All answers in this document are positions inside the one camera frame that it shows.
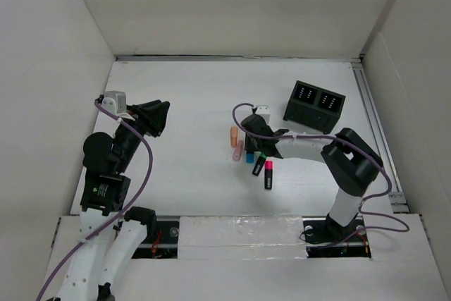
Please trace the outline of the orange highlighter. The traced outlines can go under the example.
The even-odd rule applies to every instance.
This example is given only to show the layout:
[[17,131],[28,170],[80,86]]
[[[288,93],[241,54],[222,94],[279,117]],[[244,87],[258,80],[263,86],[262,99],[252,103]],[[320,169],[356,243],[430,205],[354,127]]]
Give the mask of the orange highlighter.
[[238,128],[236,126],[232,126],[230,128],[230,146],[235,148],[238,142]]

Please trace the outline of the blue cap black highlighter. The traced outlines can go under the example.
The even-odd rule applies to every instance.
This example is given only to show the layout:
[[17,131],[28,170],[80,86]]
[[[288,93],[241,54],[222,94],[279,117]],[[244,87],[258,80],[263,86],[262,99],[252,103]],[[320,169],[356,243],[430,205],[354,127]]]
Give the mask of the blue cap black highlighter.
[[247,164],[253,164],[254,163],[254,153],[253,152],[246,153],[245,161]]

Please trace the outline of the green cap black highlighter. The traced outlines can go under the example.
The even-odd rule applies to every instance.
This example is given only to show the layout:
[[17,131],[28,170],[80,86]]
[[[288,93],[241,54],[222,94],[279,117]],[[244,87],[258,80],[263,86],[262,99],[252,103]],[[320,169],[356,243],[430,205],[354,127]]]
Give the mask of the green cap black highlighter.
[[258,177],[262,169],[264,168],[265,163],[266,163],[266,155],[261,153],[258,159],[255,161],[255,165],[252,170],[252,175]]

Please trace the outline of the red cap black highlighter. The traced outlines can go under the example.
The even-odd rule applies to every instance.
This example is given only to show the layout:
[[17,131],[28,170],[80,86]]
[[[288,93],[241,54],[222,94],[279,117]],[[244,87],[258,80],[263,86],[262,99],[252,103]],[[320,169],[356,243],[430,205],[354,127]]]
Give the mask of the red cap black highlighter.
[[272,190],[273,187],[273,162],[266,160],[264,164],[264,189]]

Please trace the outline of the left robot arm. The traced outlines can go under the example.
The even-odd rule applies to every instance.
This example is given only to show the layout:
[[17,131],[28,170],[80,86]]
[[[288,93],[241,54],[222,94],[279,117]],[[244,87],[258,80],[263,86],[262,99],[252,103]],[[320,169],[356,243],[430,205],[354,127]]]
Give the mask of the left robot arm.
[[124,173],[140,145],[150,148],[145,138],[162,134],[170,104],[154,100],[117,109],[105,96],[94,104],[118,127],[113,135],[91,134],[83,145],[79,240],[62,259],[69,266],[55,300],[114,300],[136,249],[159,237],[155,211],[136,207],[136,196],[126,199],[131,180]]

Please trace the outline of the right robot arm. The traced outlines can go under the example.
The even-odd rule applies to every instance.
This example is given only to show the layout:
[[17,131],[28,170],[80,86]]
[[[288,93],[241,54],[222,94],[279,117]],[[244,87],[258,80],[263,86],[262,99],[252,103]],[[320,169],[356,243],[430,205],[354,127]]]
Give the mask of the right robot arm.
[[274,159],[305,159],[324,163],[338,185],[326,219],[303,232],[306,242],[322,244],[343,241],[362,205],[367,188],[375,181],[383,162],[379,155],[350,128],[343,128],[331,141],[298,137],[289,130],[272,130],[263,117],[253,113],[241,122],[257,151]]

